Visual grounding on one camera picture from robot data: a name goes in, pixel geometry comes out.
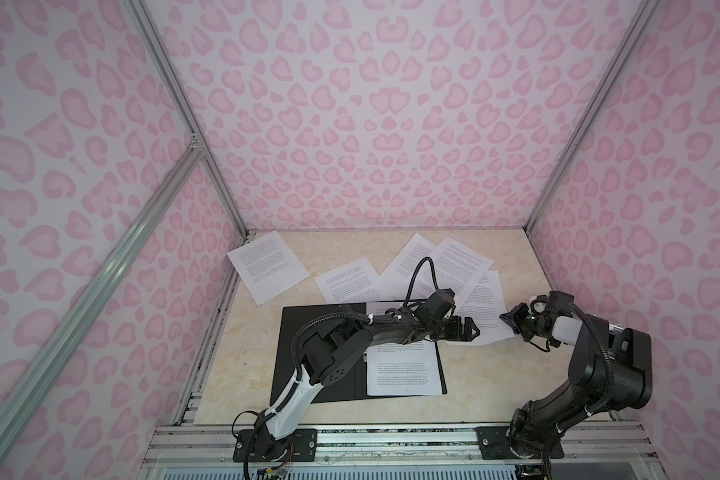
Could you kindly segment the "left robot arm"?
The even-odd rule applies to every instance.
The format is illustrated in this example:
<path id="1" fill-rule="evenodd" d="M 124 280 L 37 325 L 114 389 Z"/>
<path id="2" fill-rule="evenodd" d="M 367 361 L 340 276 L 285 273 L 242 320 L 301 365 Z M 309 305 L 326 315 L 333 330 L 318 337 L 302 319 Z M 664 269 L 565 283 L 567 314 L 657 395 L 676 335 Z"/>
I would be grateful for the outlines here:
<path id="1" fill-rule="evenodd" d="M 424 340 L 467 343 L 478 338 L 475 321 L 456 315 L 455 309 L 451 289 L 380 313 L 352 304 L 331 306 L 296 330 L 289 347 L 293 374 L 272 405 L 260 413 L 254 431 L 274 444 L 291 436 L 323 388 L 343 379 L 370 347 Z"/>

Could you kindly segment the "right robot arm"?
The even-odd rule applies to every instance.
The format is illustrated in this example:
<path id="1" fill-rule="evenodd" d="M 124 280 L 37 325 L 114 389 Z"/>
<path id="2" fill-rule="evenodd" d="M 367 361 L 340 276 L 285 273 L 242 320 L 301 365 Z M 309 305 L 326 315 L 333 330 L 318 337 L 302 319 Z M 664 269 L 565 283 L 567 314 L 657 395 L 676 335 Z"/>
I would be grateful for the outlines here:
<path id="1" fill-rule="evenodd" d="M 528 344 L 543 339 L 549 353 L 572 347 L 567 379 L 546 397 L 515 410 L 508 448 L 518 458 L 551 458 L 565 433 L 592 416 L 641 409 L 653 391 L 652 338 L 587 314 L 574 297 L 551 291 L 500 315 Z"/>

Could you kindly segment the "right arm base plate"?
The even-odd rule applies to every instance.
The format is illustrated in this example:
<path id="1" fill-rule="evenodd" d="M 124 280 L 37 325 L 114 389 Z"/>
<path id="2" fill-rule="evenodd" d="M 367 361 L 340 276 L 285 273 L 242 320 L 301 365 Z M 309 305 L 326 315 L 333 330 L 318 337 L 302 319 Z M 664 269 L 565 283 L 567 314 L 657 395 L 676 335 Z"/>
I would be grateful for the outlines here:
<path id="1" fill-rule="evenodd" d="M 475 428 L 477 444 L 483 460 L 534 460 L 540 462 L 539 450 L 521 450 L 517 455 L 507 437 L 508 426 L 478 426 Z"/>

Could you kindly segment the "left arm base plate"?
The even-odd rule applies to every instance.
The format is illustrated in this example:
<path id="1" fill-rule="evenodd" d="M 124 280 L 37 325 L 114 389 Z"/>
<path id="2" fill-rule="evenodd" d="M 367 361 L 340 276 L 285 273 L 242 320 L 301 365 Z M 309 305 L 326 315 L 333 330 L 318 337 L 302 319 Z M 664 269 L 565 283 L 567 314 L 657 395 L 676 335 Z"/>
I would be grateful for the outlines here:
<path id="1" fill-rule="evenodd" d="M 242 463 L 248 460 L 253 463 L 284 462 L 286 459 L 296 463 L 313 462 L 316 458 L 316 429 L 296 429 L 284 439 L 274 440 L 262 429 L 254 440 L 252 429 L 241 430 L 237 434 L 233 460 Z"/>

